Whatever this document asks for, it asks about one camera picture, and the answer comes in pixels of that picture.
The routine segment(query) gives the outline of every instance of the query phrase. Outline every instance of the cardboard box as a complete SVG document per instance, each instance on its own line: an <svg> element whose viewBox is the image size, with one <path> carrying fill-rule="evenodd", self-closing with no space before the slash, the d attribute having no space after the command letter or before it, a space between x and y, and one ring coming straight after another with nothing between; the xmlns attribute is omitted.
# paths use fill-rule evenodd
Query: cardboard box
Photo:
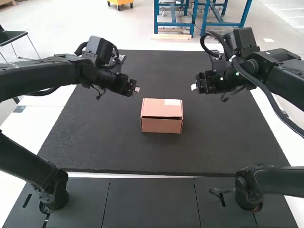
<svg viewBox="0 0 304 228"><path fill-rule="evenodd" d="M152 98L142 100L142 132L180 134L183 121L182 100Z"/></svg>

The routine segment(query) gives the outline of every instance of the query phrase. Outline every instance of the black mat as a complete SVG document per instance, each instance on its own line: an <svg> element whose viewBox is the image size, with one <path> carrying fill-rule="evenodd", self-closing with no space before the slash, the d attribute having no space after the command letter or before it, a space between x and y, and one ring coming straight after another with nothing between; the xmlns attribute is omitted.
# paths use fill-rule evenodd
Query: black mat
<svg viewBox="0 0 304 228"><path fill-rule="evenodd" d="M3 228L297 228L284 196L265 195L252 214L210 187L233 188L234 178L70 178L68 204L44 215L26 184Z"/></svg>
<svg viewBox="0 0 304 228"><path fill-rule="evenodd" d="M123 72L141 92L123 97L77 86L39 155L68 171L231 175L255 164L288 165L252 95L226 103L190 90L209 70L204 52L134 51ZM182 134L142 133L142 98L182 99Z"/></svg>

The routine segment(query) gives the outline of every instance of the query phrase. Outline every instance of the black chair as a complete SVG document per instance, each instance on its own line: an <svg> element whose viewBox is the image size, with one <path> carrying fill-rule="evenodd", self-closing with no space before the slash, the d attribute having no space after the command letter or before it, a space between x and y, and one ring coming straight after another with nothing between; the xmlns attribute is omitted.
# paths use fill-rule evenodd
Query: black chair
<svg viewBox="0 0 304 228"><path fill-rule="evenodd" d="M24 36L27 36L27 37L28 37L28 39L29 39L30 43L32 44L34 50L36 51L36 53L37 53L39 59L41 59L40 56L39 56L39 54L38 54L38 52L37 52L37 50L36 50L36 48L35 48L35 46L33 45L32 41L30 40L30 38L29 38L29 36L28 36L28 32L21 32L21 31L5 31L5 30L2 28L2 26L0 25L0 47L3 47L3 46L5 46L5 45L7 45L7 44L11 44L11 46L12 46L12 48L13 48L13 50L14 50L15 56L16 56L17 58L30 59L30 58L24 58L24 57L17 56L16 51L15 51L15 49L14 49L14 46L13 46L13 44L12 44L12 42L14 42L15 40L20 39L20 38L22 38L22 37L24 37Z"/></svg>

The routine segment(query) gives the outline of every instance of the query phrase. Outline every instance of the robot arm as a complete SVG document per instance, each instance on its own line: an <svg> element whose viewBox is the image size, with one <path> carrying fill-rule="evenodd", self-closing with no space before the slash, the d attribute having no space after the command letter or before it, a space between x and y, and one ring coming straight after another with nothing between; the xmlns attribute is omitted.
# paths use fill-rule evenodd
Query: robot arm
<svg viewBox="0 0 304 228"><path fill-rule="evenodd" d="M92 36L75 54L0 64L0 102L25 94L47 95L60 86L71 84L82 84L86 88L98 86L124 96L139 92L136 80L121 73L126 56L119 55L109 41ZM15 143L1 131L0 171L32 184L39 193L39 207L43 213L57 211L68 202L67 173Z"/></svg>
<svg viewBox="0 0 304 228"><path fill-rule="evenodd" d="M213 36L222 44L224 55L205 46L206 36ZM304 111L304 61L299 56L285 49L260 51L251 28L236 29L223 37L207 31L200 42L210 56L212 69L196 76L192 90L199 94L236 95L244 88L258 86L278 117L304 138L303 129L282 114L271 94L280 95ZM235 175L236 202L244 210L257 212L262 208L264 194L304 198L303 179L304 167L256 165L241 169Z"/></svg>

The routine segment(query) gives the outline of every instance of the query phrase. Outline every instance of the blue metal frame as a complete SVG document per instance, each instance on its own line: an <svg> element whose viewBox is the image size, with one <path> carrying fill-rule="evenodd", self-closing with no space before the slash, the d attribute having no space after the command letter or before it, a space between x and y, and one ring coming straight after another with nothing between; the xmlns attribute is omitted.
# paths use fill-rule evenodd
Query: blue metal frame
<svg viewBox="0 0 304 228"><path fill-rule="evenodd" d="M174 27L180 26L180 27L190 27L190 34L193 37L195 18L198 9L198 0L194 0L193 17L190 23L176 22L175 8L174 8L175 6L184 7L185 8L184 16L186 16L189 7L189 1L190 0L186 0L186 3L184 3L184 0L181 0L180 4L176 4L176 3L159 3L159 0L154 0L154 34L158 33L159 26L174 26ZM172 22L157 22L157 16L160 14L160 6L171 7Z"/></svg>
<svg viewBox="0 0 304 228"><path fill-rule="evenodd" d="M240 23L225 22L223 20L223 18L221 17L221 15L224 16L226 13L228 0L225 0L224 3L216 3L215 0L213 0L212 3L210 2L210 0L206 0L206 2L198 3L198 5L205 6L204 15L203 15L203 24L201 27L200 35L202 36L206 31L206 26L210 26L210 25L212 25L212 26L234 26L234 27L239 27L239 28L244 27L244 24L245 24L245 21L246 21L246 18L247 18L249 9L250 9L251 2L252 2L252 0L247 0ZM215 6L223 6L221 15L218 13ZM216 19L218 20L218 22L207 22L207 15L209 12L209 8L212 10L212 12L213 12L214 16L216 17Z"/></svg>

